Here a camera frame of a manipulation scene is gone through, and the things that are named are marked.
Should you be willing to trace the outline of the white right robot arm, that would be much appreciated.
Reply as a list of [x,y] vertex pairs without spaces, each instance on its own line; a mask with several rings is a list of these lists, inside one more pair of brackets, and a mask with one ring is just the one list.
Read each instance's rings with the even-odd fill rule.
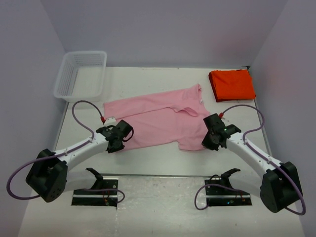
[[306,214],[306,204],[296,166],[291,162],[283,163],[255,146],[246,134],[233,124],[225,125],[218,114],[203,119],[207,133],[202,145],[209,150],[225,148],[239,156],[259,176],[259,190],[253,190],[250,184],[238,183],[235,178],[227,177],[220,182],[221,190],[226,194],[236,189],[253,195],[258,194],[263,205],[271,212],[286,209],[296,215]]

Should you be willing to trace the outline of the pink t shirt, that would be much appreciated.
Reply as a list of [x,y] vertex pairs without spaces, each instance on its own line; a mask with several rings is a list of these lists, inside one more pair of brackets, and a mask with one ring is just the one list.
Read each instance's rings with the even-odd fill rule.
[[136,96],[105,102],[107,118],[124,120],[134,129],[125,144],[126,150],[140,149],[172,142],[184,151],[203,149],[207,133],[204,118],[210,115],[202,101],[202,88],[190,88]]

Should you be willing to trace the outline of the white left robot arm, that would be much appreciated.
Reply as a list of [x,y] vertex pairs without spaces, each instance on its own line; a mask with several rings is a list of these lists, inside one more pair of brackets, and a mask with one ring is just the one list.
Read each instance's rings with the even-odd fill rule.
[[63,192],[83,190],[92,194],[116,191],[105,188],[103,176],[93,168],[82,172],[73,169],[99,153],[114,153],[124,149],[124,143],[134,135],[133,127],[121,120],[117,125],[101,127],[82,143],[64,150],[41,151],[32,165],[26,183],[45,201],[56,200]]

